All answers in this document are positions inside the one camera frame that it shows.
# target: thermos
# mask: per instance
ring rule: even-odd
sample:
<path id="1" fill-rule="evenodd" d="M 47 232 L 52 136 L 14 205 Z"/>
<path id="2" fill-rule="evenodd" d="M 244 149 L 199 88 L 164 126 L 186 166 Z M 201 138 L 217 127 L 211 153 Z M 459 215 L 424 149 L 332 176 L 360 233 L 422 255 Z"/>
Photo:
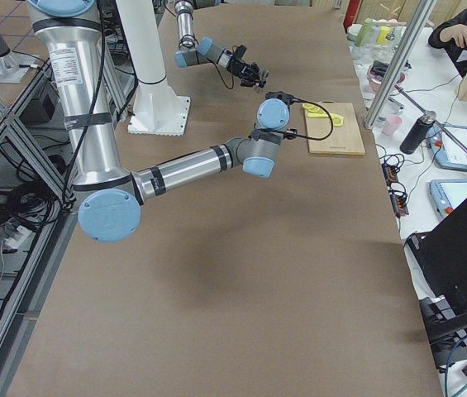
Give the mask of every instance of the thermos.
<path id="1" fill-rule="evenodd" d="M 433 126 L 436 118 L 437 115 L 435 112 L 426 110 L 424 114 L 415 121 L 412 129 L 400 144 L 400 151 L 411 155 L 419 147 L 421 142 L 424 141 L 428 130 Z"/>

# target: warning label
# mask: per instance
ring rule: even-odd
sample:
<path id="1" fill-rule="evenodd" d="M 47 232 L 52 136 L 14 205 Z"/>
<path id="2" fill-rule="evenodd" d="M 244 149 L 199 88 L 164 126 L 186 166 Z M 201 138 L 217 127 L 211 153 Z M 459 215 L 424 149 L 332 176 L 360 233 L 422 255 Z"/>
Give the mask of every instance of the warning label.
<path id="1" fill-rule="evenodd" d="M 51 66 L 55 73 L 55 82 L 58 87 L 83 83 L 75 48 L 52 50 L 50 52 L 50 58 Z"/>

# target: wooden cutting board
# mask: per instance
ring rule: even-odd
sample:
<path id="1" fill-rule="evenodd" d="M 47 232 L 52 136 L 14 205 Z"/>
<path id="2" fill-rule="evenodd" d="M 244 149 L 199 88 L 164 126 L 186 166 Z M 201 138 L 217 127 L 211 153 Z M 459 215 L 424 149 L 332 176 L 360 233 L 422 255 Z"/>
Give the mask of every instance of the wooden cutting board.
<path id="1" fill-rule="evenodd" d="M 324 141 L 308 140 L 308 151 L 313 154 L 364 155 L 364 142 L 352 103 L 320 104 L 329 112 L 343 116 L 343 125 L 334 127 L 333 133 Z M 321 138 L 330 131 L 331 123 L 327 117 L 310 118 L 306 110 L 303 112 L 308 136 Z"/>

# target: blue cap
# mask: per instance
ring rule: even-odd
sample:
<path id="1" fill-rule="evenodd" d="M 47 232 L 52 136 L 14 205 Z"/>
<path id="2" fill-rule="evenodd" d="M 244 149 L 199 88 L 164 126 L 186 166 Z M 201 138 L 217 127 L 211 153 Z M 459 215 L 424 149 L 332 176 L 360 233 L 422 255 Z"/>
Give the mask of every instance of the blue cap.
<path id="1" fill-rule="evenodd" d="M 33 7 L 52 17 L 76 17 L 89 10 L 95 0 L 27 0 Z"/>
<path id="2" fill-rule="evenodd" d="M 267 157 L 248 157 L 242 164 L 242 170 L 260 178 L 269 178 L 274 169 L 274 161 Z"/>
<path id="3" fill-rule="evenodd" d="M 205 36 L 200 40 L 200 44 L 197 47 L 197 51 L 199 54 L 206 56 L 206 54 L 211 49 L 212 45 L 213 45 L 213 39 L 211 37 Z"/>
<path id="4" fill-rule="evenodd" d="M 278 129 L 285 127 L 290 120 L 290 111 L 286 103 L 277 98 L 266 99 L 259 106 L 257 121 L 264 128 Z"/>
<path id="5" fill-rule="evenodd" d="M 185 62 L 182 51 L 176 51 L 174 53 L 174 61 L 179 68 L 187 68 L 187 62 Z"/>
<path id="6" fill-rule="evenodd" d="M 136 198 L 120 189 L 104 189 L 90 194 L 79 207 L 79 225 L 93 240 L 119 242 L 140 224 Z"/>

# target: pink cup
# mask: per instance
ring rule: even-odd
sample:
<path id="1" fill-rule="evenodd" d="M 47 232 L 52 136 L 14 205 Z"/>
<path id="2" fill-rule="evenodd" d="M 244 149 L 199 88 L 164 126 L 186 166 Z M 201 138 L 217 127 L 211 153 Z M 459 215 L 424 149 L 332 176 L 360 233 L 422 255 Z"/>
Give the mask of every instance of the pink cup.
<path id="1" fill-rule="evenodd" d="M 397 131 L 397 129 L 400 127 L 400 124 L 402 124 L 402 118 L 396 114 L 390 114 L 385 119 L 384 126 L 382 127 L 382 133 L 384 135 L 391 136 L 395 133 L 395 131 Z"/>

